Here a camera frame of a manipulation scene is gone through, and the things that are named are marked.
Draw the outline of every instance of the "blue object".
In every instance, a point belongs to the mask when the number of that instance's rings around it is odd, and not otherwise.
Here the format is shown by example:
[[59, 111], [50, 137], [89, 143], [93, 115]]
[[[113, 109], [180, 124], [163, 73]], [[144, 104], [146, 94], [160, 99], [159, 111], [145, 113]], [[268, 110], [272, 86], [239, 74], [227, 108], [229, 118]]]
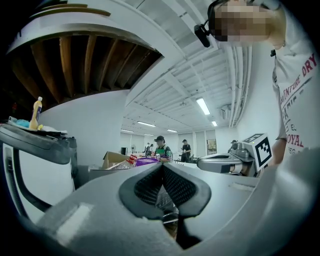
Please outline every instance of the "blue object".
[[16, 125], [29, 128], [30, 122], [27, 120], [19, 119], [15, 122]]

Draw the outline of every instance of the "white cloth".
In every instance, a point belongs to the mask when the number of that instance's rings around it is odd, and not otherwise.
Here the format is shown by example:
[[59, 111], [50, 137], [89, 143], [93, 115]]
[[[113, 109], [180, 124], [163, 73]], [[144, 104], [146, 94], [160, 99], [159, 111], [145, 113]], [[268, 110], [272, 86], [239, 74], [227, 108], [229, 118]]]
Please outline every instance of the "white cloth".
[[285, 46], [276, 50], [273, 88], [280, 101], [284, 158], [320, 146], [320, 60], [299, 21], [284, 8]]

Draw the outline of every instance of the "wooden rafter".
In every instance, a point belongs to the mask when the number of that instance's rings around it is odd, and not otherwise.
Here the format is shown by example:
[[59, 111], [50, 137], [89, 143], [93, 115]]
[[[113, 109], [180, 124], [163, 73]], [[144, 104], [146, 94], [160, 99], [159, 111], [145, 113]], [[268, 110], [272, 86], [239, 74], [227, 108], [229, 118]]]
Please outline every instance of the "wooden rafter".
[[75, 87], [72, 78], [71, 36], [60, 37], [60, 56], [68, 96], [72, 98], [75, 95]]
[[126, 42], [119, 41], [116, 53], [114, 54], [110, 60], [109, 69], [105, 74], [105, 86], [112, 89], [115, 87], [115, 82], [119, 73], [123, 69], [124, 65], [127, 63], [131, 54], [134, 52], [134, 48], [136, 45]]
[[[11, 68], [16, 78], [24, 86], [24, 88], [32, 95], [33, 98], [38, 99], [39, 96], [43, 97], [43, 92], [39, 89], [34, 79], [26, 71], [22, 60], [15, 56], [11, 60]], [[46, 105], [46, 99], [43, 99], [42, 104]]]
[[115, 77], [113, 78], [113, 81], [111, 83], [111, 86], [113, 87], [120, 75], [120, 73], [123, 71], [124, 67], [126, 66], [128, 60], [132, 57], [132, 55], [134, 55], [135, 51], [137, 50], [138, 45], [135, 45], [132, 50], [130, 51], [130, 53], [127, 55], [127, 57], [124, 59], [123, 63], [121, 64], [117, 74], [115, 75]]
[[50, 65], [48, 63], [43, 42], [40, 41], [35, 44], [32, 44], [31, 50], [32, 50], [35, 63], [39, 69], [39, 72], [46, 86], [48, 87], [54, 99], [59, 103], [60, 100], [62, 99], [62, 96], [58, 90]]
[[63, 3], [63, 4], [55, 4], [51, 6], [47, 6], [44, 8], [41, 8], [41, 11], [47, 11], [51, 9], [56, 9], [56, 8], [70, 8], [70, 7], [81, 7], [81, 8], [87, 8], [88, 5], [84, 3]]
[[85, 51], [85, 60], [84, 60], [84, 94], [88, 93], [90, 86], [90, 71], [91, 71], [91, 62], [94, 54], [94, 49], [97, 41], [96, 35], [90, 35], [88, 38], [88, 43]]
[[97, 77], [97, 83], [96, 83], [96, 86], [95, 86], [95, 89], [97, 91], [101, 90], [102, 83], [103, 83], [103, 81], [105, 79], [105, 75], [106, 75], [110, 60], [111, 60], [111, 58], [113, 56], [113, 53], [114, 53], [114, 51], [116, 49], [117, 43], [118, 43], [118, 39], [112, 39], [111, 40], [111, 42], [109, 44], [109, 47], [108, 47], [108, 50], [107, 50], [107, 52], [106, 52], [106, 54], [105, 54], [105, 56], [103, 58], [101, 71], [100, 71], [99, 76]]
[[89, 14], [99, 14], [107, 17], [110, 16], [110, 12], [105, 10], [83, 8], [83, 7], [67, 7], [67, 8], [63, 7], [63, 8], [54, 8], [54, 9], [48, 9], [48, 10], [37, 12], [29, 17], [29, 22], [39, 17], [43, 17], [51, 14], [60, 14], [60, 13], [89, 13]]
[[130, 77], [134, 74], [140, 64], [149, 56], [150, 50], [141, 47], [142, 54], [137, 54], [131, 58], [132, 65], [126, 65], [122, 70], [122, 74], [118, 77], [117, 83], [120, 88], [124, 88]]

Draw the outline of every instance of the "white plastic panel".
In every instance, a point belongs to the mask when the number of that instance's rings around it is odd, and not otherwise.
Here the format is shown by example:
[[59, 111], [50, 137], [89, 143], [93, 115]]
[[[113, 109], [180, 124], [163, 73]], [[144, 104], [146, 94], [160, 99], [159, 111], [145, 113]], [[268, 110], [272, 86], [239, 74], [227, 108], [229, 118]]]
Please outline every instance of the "white plastic panel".
[[19, 151], [23, 182], [31, 194], [56, 205], [74, 191], [71, 162], [57, 164]]

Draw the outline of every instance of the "person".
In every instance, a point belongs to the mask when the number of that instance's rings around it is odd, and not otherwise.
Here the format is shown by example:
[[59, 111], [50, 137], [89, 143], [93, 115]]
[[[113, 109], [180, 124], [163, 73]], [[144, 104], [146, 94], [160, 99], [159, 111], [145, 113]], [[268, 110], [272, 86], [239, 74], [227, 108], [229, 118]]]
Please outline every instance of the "person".
[[154, 141], [156, 142], [157, 147], [155, 152], [152, 153], [152, 156], [160, 154], [160, 161], [162, 163], [172, 162], [172, 152], [171, 149], [166, 145], [165, 138], [163, 136], [158, 136]]
[[154, 145], [151, 144], [151, 145], [150, 145], [150, 155], [152, 154], [153, 151], [154, 151]]
[[182, 146], [182, 156], [181, 156], [181, 162], [183, 163], [189, 163], [189, 157], [190, 157], [190, 152], [191, 152], [191, 147], [188, 144], [188, 141], [186, 139], [184, 139], [182, 141], [183, 146]]
[[148, 153], [149, 153], [149, 151], [150, 151], [150, 143], [148, 142], [147, 144], [146, 144], [146, 146], [144, 147], [144, 155], [145, 155], [145, 157], [147, 157], [148, 156]]
[[216, 0], [208, 7], [208, 25], [219, 41], [266, 41], [274, 48], [272, 80], [282, 120], [270, 166], [320, 146], [319, 56], [301, 24], [282, 4], [268, 9], [250, 2]]

